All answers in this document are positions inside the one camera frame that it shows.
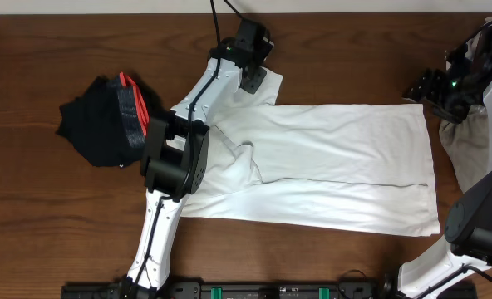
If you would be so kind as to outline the white printed t-shirt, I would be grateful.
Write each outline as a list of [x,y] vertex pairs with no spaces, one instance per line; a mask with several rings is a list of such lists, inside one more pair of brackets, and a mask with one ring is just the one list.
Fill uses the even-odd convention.
[[183,215],[425,237],[440,232],[421,105],[278,105],[283,78],[239,91],[210,128]]

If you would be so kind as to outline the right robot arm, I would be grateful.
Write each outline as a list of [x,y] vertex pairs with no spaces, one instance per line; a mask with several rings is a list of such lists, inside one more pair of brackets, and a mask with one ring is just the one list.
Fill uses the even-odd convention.
[[475,298],[464,280],[476,273],[492,283],[492,20],[445,58],[446,71],[425,70],[403,96],[430,103],[435,115],[454,125],[470,108],[483,106],[489,121],[487,173],[451,207],[443,236],[385,280],[384,298]]

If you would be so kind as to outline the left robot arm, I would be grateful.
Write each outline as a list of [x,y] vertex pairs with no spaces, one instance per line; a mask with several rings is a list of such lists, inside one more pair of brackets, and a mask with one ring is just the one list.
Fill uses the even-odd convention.
[[180,214],[206,170],[209,124],[238,90],[257,91],[272,49],[269,30],[242,19],[235,36],[218,38],[191,92],[165,115],[150,118],[140,161],[146,215],[135,260],[118,291],[121,298],[155,298],[164,286]]

